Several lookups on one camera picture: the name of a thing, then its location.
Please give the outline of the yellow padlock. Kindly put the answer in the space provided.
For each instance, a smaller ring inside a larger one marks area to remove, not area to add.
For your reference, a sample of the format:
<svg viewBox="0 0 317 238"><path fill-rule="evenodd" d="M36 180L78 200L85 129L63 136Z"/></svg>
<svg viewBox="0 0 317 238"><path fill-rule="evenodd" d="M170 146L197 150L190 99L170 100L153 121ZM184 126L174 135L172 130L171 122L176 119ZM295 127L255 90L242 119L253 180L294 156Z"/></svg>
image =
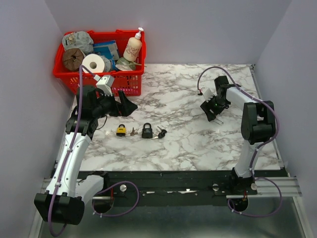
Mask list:
<svg viewBox="0 0 317 238"><path fill-rule="evenodd" d="M116 131L116 136L125 136L126 135L126 127L124 124L120 124Z"/></svg>

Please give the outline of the small brass padlock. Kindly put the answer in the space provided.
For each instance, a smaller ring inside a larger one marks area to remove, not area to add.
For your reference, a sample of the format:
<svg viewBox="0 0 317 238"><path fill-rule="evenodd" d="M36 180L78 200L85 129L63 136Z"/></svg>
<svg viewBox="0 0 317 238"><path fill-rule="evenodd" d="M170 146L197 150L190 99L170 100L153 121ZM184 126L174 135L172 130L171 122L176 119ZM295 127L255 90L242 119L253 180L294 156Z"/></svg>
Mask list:
<svg viewBox="0 0 317 238"><path fill-rule="evenodd" d="M219 124L219 125L223 125L223 121L221 121L221 120L219 120L219 119L217 119L217 118L215 118L213 121L214 121L215 123Z"/></svg>

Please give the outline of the black padlock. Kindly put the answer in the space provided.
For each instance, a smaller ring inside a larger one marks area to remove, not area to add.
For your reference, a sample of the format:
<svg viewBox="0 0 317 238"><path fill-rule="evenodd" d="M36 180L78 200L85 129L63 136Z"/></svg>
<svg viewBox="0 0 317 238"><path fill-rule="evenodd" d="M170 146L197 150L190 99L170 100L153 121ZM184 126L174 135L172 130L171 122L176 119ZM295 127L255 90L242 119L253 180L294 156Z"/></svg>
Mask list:
<svg viewBox="0 0 317 238"><path fill-rule="evenodd" d="M150 123L145 123L143 125L141 137L144 139L151 139L153 137L152 125Z"/></svg>

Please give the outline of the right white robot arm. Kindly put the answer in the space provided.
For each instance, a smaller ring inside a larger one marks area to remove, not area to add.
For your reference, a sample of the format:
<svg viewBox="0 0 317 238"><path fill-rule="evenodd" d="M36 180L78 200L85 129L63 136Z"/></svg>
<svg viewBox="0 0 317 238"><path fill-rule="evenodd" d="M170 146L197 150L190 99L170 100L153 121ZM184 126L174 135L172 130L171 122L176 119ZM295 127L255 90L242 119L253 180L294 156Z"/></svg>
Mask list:
<svg viewBox="0 0 317 238"><path fill-rule="evenodd" d="M254 183L254 169L263 145L276 133L275 118L271 101L261 101L242 92L241 87L230 84L226 76L214 80L216 94L208 89L203 93L205 101L201 109L208 121L216 120L216 116L235 104L242 110L241 134L244 139L241 155L232 169L228 181L228 189L239 194Z"/></svg>

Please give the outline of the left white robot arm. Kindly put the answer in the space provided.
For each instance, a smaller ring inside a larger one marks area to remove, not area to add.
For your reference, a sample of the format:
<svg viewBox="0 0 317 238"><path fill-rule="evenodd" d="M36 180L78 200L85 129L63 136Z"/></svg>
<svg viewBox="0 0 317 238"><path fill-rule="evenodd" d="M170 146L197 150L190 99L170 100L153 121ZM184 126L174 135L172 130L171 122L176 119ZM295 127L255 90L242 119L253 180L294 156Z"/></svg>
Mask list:
<svg viewBox="0 0 317 238"><path fill-rule="evenodd" d="M104 196L110 184L103 175L89 175L78 184L85 152L92 142L98 120L107 116L128 117L137 105L119 91L119 101L91 85L78 88L77 106L65 126L63 151L56 171L44 193L35 196L34 204L46 222L77 225L85 206L95 194Z"/></svg>

